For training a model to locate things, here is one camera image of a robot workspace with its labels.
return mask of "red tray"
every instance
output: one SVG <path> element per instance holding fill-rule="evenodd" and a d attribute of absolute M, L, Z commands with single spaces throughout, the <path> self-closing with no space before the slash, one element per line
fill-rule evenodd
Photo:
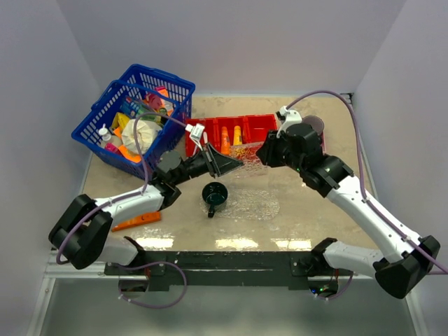
<path fill-rule="evenodd" d="M 209 143 L 221 151 L 221 128 L 226 126 L 229 132 L 230 144 L 233 145 L 233 130 L 235 126 L 240 126 L 242 131 L 243 144 L 253 144 L 255 142 L 263 142 L 266 139 L 267 133 L 270 130 L 277 129 L 277 122 L 275 115 L 241 115 L 238 117 L 225 118 L 204 118 L 204 119 L 188 119 L 187 122 L 191 125 L 197 123 L 205 126 Z M 195 144 L 188 137 L 186 133 L 185 152 L 187 156 L 191 156 L 195 150 Z"/>

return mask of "beige tabletop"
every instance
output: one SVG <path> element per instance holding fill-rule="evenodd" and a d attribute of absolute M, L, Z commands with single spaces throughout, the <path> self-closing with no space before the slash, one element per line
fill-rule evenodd
<path fill-rule="evenodd" d="M 192 117 L 275 113 L 293 98 L 195 97 Z M 326 152 L 339 156 L 358 175 L 353 125 L 344 105 L 332 97 L 310 97 L 295 108 L 302 116 L 316 115 L 323 119 Z M 184 148 L 182 141 L 178 150 L 184 154 Z M 375 247 L 350 217 L 307 188 L 292 169 L 246 168 L 219 178 L 229 190 L 227 209 L 209 219 L 201 191 L 212 180 L 210 176 L 201 176 L 180 185 L 182 195 L 162 211 L 160 222 L 112 235 L 130 236 L 147 250 L 297 251 L 309 250 L 326 237 Z M 94 155 L 84 193 L 92 198 L 110 197 L 141 184 L 142 180 Z"/>

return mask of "white wall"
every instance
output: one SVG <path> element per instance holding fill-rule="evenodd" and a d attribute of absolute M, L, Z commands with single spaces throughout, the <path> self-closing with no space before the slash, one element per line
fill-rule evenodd
<path fill-rule="evenodd" d="M 199 93 L 352 92 L 405 0 L 57 0 L 101 87 L 131 63 Z"/>
<path fill-rule="evenodd" d="M 354 97 L 380 200 L 411 228 L 445 246 L 447 32 L 445 0 L 407 0 Z M 441 260 L 448 265 L 448 258 Z M 447 286 L 448 276 L 439 276 L 417 288 L 432 335 L 446 335 Z"/>
<path fill-rule="evenodd" d="M 70 137 L 99 90 L 54 0 L 0 10 L 0 335 L 23 335 L 48 233 L 77 194 L 88 151 Z"/>

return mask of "mug handle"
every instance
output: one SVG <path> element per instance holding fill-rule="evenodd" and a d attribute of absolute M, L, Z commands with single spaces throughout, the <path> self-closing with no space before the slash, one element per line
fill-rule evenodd
<path fill-rule="evenodd" d="M 215 206 L 211 205 L 209 207 L 209 218 L 213 218 L 213 216 L 215 216 Z"/>

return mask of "blue plastic basket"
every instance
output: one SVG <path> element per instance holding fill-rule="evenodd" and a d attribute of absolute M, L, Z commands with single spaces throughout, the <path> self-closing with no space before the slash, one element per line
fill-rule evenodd
<path fill-rule="evenodd" d="M 163 97 L 154 89 L 158 86 L 165 86 L 169 98 Z M 172 117 L 185 122 L 191 118 L 192 95 L 195 91 L 195 84 L 179 78 L 162 70 L 148 68 L 140 64 L 134 64 L 118 79 L 109 84 L 96 103 L 92 105 L 92 110 L 82 123 L 71 133 L 71 137 L 82 144 L 85 144 L 101 160 L 125 172 L 144 178 L 142 163 L 134 163 L 123 156 L 114 154 L 101 148 L 101 137 L 98 129 L 106 124 L 112 125 L 115 114 L 120 111 L 120 105 L 126 96 L 144 99 L 147 92 L 151 92 L 159 97 L 171 102 L 174 107 Z M 159 132 L 151 147 L 145 153 L 145 161 L 151 170 L 154 170 L 160 156 L 165 151 L 170 151 L 176 147 L 181 137 L 185 134 L 182 126 L 169 120 Z"/>

